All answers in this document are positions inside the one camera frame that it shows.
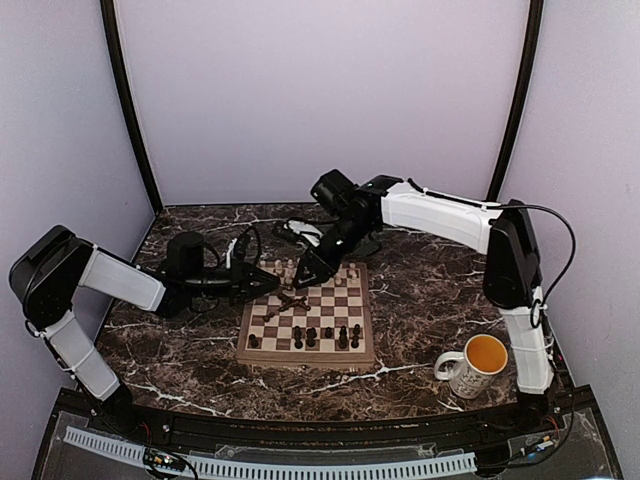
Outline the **wooden chess board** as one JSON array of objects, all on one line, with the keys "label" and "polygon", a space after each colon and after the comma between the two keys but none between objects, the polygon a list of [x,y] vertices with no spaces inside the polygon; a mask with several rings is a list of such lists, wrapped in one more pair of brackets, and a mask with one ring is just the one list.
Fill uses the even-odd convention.
[{"label": "wooden chess board", "polygon": [[[270,306],[279,306],[277,294],[307,297],[309,311],[289,309],[265,323],[262,316]],[[361,325],[361,335],[353,335],[355,324]],[[303,348],[294,348],[293,328],[302,330]],[[346,349],[338,346],[339,331],[348,329],[349,345]],[[306,330],[317,330],[316,345],[306,346]],[[334,329],[333,337],[326,339],[326,327]],[[249,336],[254,334],[260,342],[256,349],[249,346]],[[359,347],[351,348],[353,337],[359,338]],[[263,367],[313,367],[335,369],[364,369],[374,363],[373,329],[371,323],[368,292],[367,267],[364,277],[354,287],[307,287],[303,289],[285,288],[262,296],[244,307],[235,358],[240,364]]]}]

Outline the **dark tall piece back row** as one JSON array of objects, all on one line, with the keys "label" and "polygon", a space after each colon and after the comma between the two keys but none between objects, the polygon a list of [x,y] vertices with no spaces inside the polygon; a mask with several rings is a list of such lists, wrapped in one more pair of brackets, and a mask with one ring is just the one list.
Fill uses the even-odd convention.
[{"label": "dark tall piece back row", "polygon": [[348,329],[342,326],[339,331],[338,346],[340,349],[346,349],[349,345]]}]

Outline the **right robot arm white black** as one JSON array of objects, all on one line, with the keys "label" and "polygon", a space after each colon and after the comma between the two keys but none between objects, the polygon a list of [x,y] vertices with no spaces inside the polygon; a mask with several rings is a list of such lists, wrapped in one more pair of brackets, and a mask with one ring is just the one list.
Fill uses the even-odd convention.
[{"label": "right robot arm white black", "polygon": [[533,394],[511,410],[510,424],[530,434],[547,420],[549,405],[538,396],[553,378],[542,327],[540,253],[523,203],[463,199],[388,175],[357,185],[337,169],[324,174],[311,195],[336,220],[301,256],[295,287],[328,281],[345,255],[385,225],[426,232],[475,250],[485,257],[484,295],[506,322],[518,389]]}]

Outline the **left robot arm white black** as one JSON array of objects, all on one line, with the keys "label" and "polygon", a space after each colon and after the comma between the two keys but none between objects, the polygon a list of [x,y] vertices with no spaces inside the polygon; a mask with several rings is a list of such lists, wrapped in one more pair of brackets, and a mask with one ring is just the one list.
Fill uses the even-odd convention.
[{"label": "left robot arm white black", "polygon": [[252,301],[280,285],[258,259],[246,257],[249,242],[259,239],[242,233],[207,266],[205,255],[214,247],[197,232],[182,232],[168,242],[165,259],[151,271],[56,225],[14,263],[9,284],[31,334],[42,338],[64,370],[103,404],[103,421],[120,436],[131,436],[141,427],[140,412],[129,405],[130,390],[86,332],[77,304],[104,297],[171,319],[198,299],[225,299],[230,305]]}]

